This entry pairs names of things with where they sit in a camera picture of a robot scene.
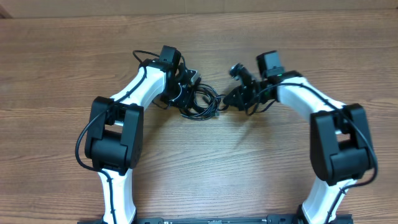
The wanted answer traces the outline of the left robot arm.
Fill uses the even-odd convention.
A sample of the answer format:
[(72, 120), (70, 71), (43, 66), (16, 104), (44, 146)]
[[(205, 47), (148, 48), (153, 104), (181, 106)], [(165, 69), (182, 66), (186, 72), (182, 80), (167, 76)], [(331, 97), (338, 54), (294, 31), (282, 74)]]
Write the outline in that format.
[(144, 112), (156, 97), (167, 106), (189, 109), (199, 81), (182, 54), (165, 45), (160, 54), (139, 62), (136, 77), (123, 90), (95, 98), (80, 137), (86, 139), (90, 170), (98, 173), (103, 186), (105, 211), (98, 223), (137, 222), (132, 180), (143, 149)]

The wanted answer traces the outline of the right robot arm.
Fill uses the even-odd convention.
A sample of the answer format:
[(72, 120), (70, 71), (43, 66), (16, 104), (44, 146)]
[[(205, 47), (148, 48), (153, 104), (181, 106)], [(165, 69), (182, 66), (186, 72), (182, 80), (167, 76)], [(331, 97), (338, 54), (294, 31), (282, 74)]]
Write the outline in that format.
[(346, 105), (312, 86), (298, 71), (286, 71), (276, 50), (256, 57), (260, 80), (237, 63), (229, 74), (241, 82), (223, 102), (246, 112), (279, 102), (310, 125), (310, 162), (316, 175), (296, 214), (268, 215), (267, 223), (352, 223), (337, 215), (349, 189), (373, 182), (378, 173), (368, 120), (359, 104)]

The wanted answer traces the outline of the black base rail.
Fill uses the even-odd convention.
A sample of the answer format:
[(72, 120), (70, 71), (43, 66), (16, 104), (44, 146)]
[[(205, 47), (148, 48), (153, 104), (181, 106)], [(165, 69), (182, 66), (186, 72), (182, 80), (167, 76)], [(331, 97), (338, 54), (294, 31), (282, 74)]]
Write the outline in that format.
[[(104, 224), (103, 219), (93, 221), (79, 221), (79, 224)], [(137, 224), (295, 224), (305, 223), (304, 220), (297, 218), (296, 215), (268, 215), (262, 218), (224, 218), (224, 219), (176, 219), (167, 220), (163, 218), (138, 218), (132, 223)], [(352, 215), (338, 215), (332, 224), (353, 224)]]

